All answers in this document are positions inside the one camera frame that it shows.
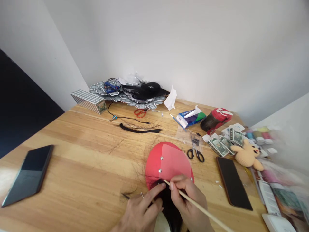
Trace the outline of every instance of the red jar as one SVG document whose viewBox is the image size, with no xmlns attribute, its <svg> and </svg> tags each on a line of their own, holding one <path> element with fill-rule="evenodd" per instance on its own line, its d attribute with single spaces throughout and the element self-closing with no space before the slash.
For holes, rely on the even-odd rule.
<svg viewBox="0 0 309 232">
<path fill-rule="evenodd" d="M 212 135 L 216 129 L 230 121 L 232 116 L 233 114 L 228 110 L 216 108 L 201 122 L 201 128 L 206 131 L 208 135 Z"/>
</svg>

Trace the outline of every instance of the red cap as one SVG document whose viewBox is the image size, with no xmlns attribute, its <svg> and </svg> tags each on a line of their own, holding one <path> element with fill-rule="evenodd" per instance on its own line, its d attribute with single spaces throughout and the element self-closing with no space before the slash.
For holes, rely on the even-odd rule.
<svg viewBox="0 0 309 232">
<path fill-rule="evenodd" d="M 150 190 L 159 179 L 170 181 L 172 177 L 184 174 L 194 182 L 189 158 L 173 143 L 161 142 L 154 146 L 147 159 L 145 176 Z"/>
<path fill-rule="evenodd" d="M 220 122 L 228 122 L 232 119 L 233 114 L 226 109 L 223 108 L 215 108 L 212 111 L 212 115 L 218 119 Z"/>
</svg>

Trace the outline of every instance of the red hat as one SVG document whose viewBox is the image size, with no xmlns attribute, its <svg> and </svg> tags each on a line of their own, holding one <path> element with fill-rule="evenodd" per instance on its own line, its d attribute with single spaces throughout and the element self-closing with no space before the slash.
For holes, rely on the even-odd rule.
<svg viewBox="0 0 309 232">
<path fill-rule="evenodd" d="M 145 176 L 147 187 L 158 179 L 170 181 L 176 175 L 184 174 L 194 182 L 189 158 L 173 143 L 161 142 L 154 146 L 147 159 Z"/>
</svg>

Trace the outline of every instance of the white wall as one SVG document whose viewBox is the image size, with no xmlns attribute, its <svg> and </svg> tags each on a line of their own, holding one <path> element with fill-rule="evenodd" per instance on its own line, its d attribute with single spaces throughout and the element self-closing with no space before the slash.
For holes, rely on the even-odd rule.
<svg viewBox="0 0 309 232">
<path fill-rule="evenodd" d="M 254 125 L 281 127 L 279 144 L 271 145 L 279 152 L 272 159 L 286 168 L 309 175 L 308 152 L 309 93 Z"/>
<path fill-rule="evenodd" d="M 306 0 L 44 0 L 88 86 L 134 67 L 247 125 L 309 90 Z"/>
<path fill-rule="evenodd" d="M 0 1 L 0 49 L 65 111 L 70 92 L 88 90 L 42 0 Z"/>
</svg>

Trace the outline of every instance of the fingernail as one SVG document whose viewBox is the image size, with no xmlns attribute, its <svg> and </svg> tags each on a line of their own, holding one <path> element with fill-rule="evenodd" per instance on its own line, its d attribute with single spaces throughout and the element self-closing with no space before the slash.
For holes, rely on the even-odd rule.
<svg viewBox="0 0 309 232">
<path fill-rule="evenodd" d="M 170 190 L 173 191 L 174 190 L 174 183 L 171 182 L 171 185 L 170 185 Z"/>
</svg>

